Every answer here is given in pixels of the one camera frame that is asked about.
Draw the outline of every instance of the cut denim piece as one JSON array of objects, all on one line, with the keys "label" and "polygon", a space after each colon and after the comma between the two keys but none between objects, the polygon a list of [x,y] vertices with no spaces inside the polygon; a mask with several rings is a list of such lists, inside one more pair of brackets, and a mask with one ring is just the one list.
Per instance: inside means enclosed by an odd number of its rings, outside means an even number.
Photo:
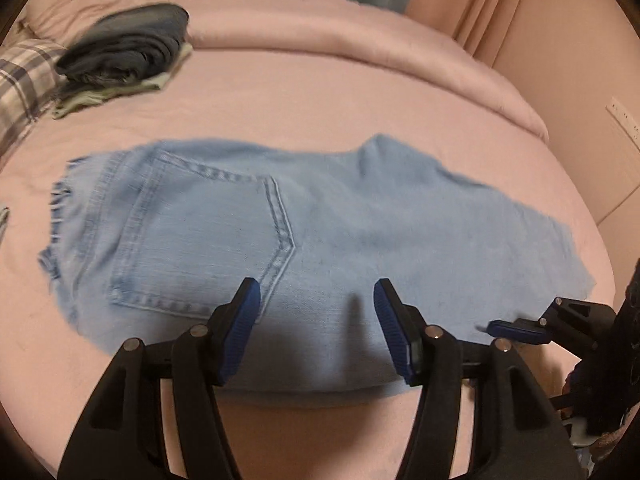
[{"label": "cut denim piece", "polygon": [[404,389],[373,308],[380,277],[485,343],[490,320],[593,286],[568,227],[385,136],[334,154],[156,142],[73,161],[53,197],[42,265],[69,323],[109,352],[174,338],[260,281],[231,390]]}]

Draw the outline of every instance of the folded clothes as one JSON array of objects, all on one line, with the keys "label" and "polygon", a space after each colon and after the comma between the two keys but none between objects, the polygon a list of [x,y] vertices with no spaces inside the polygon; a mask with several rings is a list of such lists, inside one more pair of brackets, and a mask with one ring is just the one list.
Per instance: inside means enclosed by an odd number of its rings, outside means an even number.
[{"label": "folded clothes", "polygon": [[103,102],[113,99],[114,97],[161,90],[169,79],[171,79],[182,61],[191,52],[193,52],[193,47],[189,43],[183,43],[177,59],[169,68],[168,72],[162,72],[148,79],[143,79],[139,83],[107,88],[97,88],[87,83],[76,83],[77,87],[75,91],[67,91],[65,93],[66,97],[64,98],[59,96],[51,115],[54,119],[61,119],[67,114],[78,110],[78,108],[101,105]]},{"label": "folded clothes", "polygon": [[97,153],[69,164],[51,215],[40,262],[68,322],[109,352],[174,338],[258,279],[260,317],[225,389],[262,402],[404,388],[379,278],[484,343],[490,320],[537,319],[593,286],[567,226],[386,136],[346,153],[213,139]]},{"label": "folded clothes", "polygon": [[[56,64],[69,84],[99,87],[138,83],[166,72],[184,41],[189,15],[174,4],[111,14],[91,27]],[[62,89],[62,96],[68,90]]]}]

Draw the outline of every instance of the pocket stitching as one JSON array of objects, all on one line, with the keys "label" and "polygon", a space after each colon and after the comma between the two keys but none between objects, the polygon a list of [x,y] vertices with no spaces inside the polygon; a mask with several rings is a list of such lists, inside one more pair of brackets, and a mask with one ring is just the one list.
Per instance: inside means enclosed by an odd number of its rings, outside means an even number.
[{"label": "pocket stitching", "polygon": [[[264,284],[265,279],[268,279],[269,283],[268,286],[263,289],[264,295],[262,297],[262,304],[260,306],[260,312],[258,313],[257,318],[257,322],[259,322],[260,318],[266,310],[269,300],[271,299],[275,286],[282,277],[284,270],[291,260],[291,257],[293,256],[295,250],[295,242],[289,224],[289,219],[287,218],[284,204],[282,203],[282,199],[280,197],[280,191],[278,189],[277,182],[270,176],[253,176],[231,173],[229,171],[212,168],[198,162],[185,160],[183,158],[180,158],[179,156],[174,155],[173,153],[159,152],[152,163],[152,166],[155,166],[155,168],[152,167],[149,178],[143,185],[143,189],[141,190],[141,194],[145,194],[144,202],[139,202],[140,197],[138,197],[138,199],[132,206],[133,210],[146,210],[145,205],[147,205],[150,200],[153,199],[156,191],[158,190],[159,184],[162,180],[162,176],[164,175],[165,164],[171,164],[172,166],[176,166],[179,169],[191,171],[192,173],[196,173],[199,176],[214,181],[230,182],[234,184],[249,182],[263,183],[265,196],[271,211],[271,221],[273,222],[275,233],[278,237],[278,247],[276,248],[273,258],[268,263],[262,276],[260,277],[261,285]],[[273,203],[274,199],[277,200],[277,207]],[[124,274],[127,272],[127,269],[130,269],[132,267],[132,259],[135,257],[135,243],[140,239],[141,236],[143,236],[142,223],[142,219],[138,219],[136,225],[130,227],[130,230],[135,229],[134,237],[132,237],[132,235],[129,235],[127,237],[123,235],[123,240],[125,238],[128,238],[126,240],[126,243],[128,244],[128,248],[126,248],[127,252],[125,254],[122,254],[122,251],[120,251],[120,247],[118,247],[118,249],[116,250],[114,265],[119,266],[120,271],[117,273],[114,272],[114,276],[111,279],[112,290],[110,293],[110,297],[113,303],[121,304],[123,306],[128,306],[131,308],[139,308],[142,310],[153,310],[156,312],[174,316],[188,316],[193,318],[209,317],[209,313],[212,307],[212,305],[210,304],[200,304],[185,300],[178,300],[148,292],[139,292],[135,290],[124,292],[122,290]],[[166,303],[170,304],[172,310],[169,310],[165,306],[163,306]],[[199,314],[195,311],[206,311],[206,314]]]},{"label": "pocket stitching", "polygon": [[117,152],[104,167],[104,171],[95,189],[89,197],[87,212],[82,227],[82,237],[78,241],[79,270],[71,285],[71,295],[74,298],[79,287],[79,282],[89,265],[95,247],[95,235],[98,232],[100,219],[102,218],[104,200],[114,177],[118,173],[127,152]]}]

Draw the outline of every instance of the pink comforter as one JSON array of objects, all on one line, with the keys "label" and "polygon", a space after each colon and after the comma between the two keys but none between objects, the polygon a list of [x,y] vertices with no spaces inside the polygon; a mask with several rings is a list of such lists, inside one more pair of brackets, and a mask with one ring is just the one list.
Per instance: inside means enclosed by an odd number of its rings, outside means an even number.
[{"label": "pink comforter", "polygon": [[[67,160],[88,152],[193,137],[332,152],[385,132],[567,224],[596,280],[591,299],[612,300],[604,244],[541,140],[542,121],[508,82],[451,40],[343,0],[178,2],[191,14],[190,38],[200,50],[164,91],[61,121],[45,116],[0,174],[0,198],[12,210],[0,247],[0,398],[54,468],[109,361],[65,324],[36,262],[49,236],[50,185]],[[575,362],[553,346],[529,353],[550,391]],[[395,478],[417,396],[325,410],[225,401],[221,410],[246,480],[384,480]],[[463,390],[454,474],[468,460],[472,409]],[[170,402],[165,415],[170,427]],[[168,447],[180,472],[173,433]]]}]

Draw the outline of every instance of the clamp jaw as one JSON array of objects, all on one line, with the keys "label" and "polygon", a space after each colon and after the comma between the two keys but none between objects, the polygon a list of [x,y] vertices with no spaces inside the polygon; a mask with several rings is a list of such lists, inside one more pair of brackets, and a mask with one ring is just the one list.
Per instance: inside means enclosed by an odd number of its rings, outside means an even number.
[{"label": "clamp jaw", "polygon": [[[487,332],[528,344],[554,341],[581,359],[569,377],[569,393],[552,398],[551,403],[557,410],[571,411],[564,424],[574,446],[590,446],[603,433],[619,429],[629,410],[640,402],[640,260],[618,314],[604,304],[555,298],[537,321],[496,320],[489,323]],[[640,420],[632,423],[612,457],[619,455],[615,452],[619,448],[632,446],[631,442],[635,446],[640,442]],[[636,450],[628,454],[638,455]],[[593,477],[606,474],[613,463],[605,461]],[[626,477],[616,470],[615,475],[602,478]]]},{"label": "clamp jaw", "polygon": [[[174,341],[128,339],[90,397],[58,480],[177,480],[169,471],[159,380],[172,378],[178,436],[190,480],[241,480],[212,384],[238,369],[260,305],[247,278],[231,303]],[[403,304],[389,280],[374,305],[396,370],[422,393],[397,480],[449,479],[463,378],[476,390],[472,463],[465,480],[582,480],[554,408],[511,343],[457,341]]]}]

